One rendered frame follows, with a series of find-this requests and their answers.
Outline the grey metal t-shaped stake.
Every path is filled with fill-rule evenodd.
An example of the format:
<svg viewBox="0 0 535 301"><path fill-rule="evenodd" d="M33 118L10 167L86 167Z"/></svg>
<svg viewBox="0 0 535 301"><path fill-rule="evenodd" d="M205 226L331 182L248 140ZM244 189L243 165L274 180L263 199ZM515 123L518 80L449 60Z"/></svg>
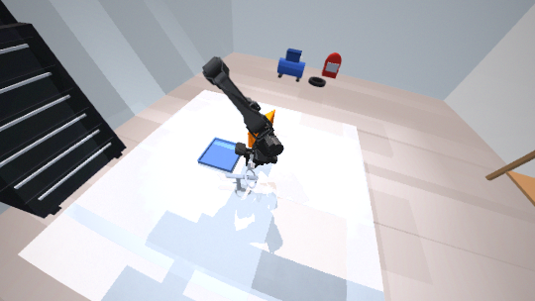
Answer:
<svg viewBox="0 0 535 301"><path fill-rule="evenodd" d="M232 182L232 183L236 183L237 184L237 190L241 190L241 179L245 179L243 174L226 173L225 177L226 178L236 179L236 182ZM247 180L258 180L258 179L259 178L257 176L247 175Z"/></svg>

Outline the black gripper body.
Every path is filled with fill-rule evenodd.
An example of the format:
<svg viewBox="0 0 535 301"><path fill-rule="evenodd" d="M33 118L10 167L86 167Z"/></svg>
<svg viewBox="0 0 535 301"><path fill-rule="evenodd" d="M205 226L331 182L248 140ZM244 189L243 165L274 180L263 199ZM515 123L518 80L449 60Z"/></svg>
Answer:
<svg viewBox="0 0 535 301"><path fill-rule="evenodd" d="M251 154L254 154L253 150L255 147L260 147L262 149L266 148L263 143L261 142L258 143L257 141L254 142L253 147L251 149L246 148L246 144L237 142L235 145L235 154L250 157ZM273 156L270 163L276 164L277 161L278 161L277 156Z"/></svg>

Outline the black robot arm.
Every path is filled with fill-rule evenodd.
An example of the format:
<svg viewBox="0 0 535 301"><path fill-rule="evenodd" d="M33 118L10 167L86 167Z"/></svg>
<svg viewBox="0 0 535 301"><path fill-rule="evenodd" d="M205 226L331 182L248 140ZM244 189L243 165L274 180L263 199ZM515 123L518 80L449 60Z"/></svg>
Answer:
<svg viewBox="0 0 535 301"><path fill-rule="evenodd" d="M250 134L258 143L261 142L266 147L265 149L254 148L253 163L269 164L273 156L278 156L283 152L284 146L274 134L273 124L268 117L261 114L262 107L257 101L252 100L250 97L245 97L240 92L230 78L230 69L220 57L214 56L202 68L204 69L202 73L207 81L222 89L230 102L243 115L244 123ZM255 136L254 133L258 135Z"/></svg>

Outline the blue tray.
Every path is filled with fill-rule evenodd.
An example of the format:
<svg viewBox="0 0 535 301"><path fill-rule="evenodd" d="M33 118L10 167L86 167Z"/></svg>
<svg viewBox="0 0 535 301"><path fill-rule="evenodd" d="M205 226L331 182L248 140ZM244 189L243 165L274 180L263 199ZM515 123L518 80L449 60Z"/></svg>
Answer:
<svg viewBox="0 0 535 301"><path fill-rule="evenodd" d="M231 173L240 157L235 154L235 145L234 142L214 137L197 161Z"/></svg>

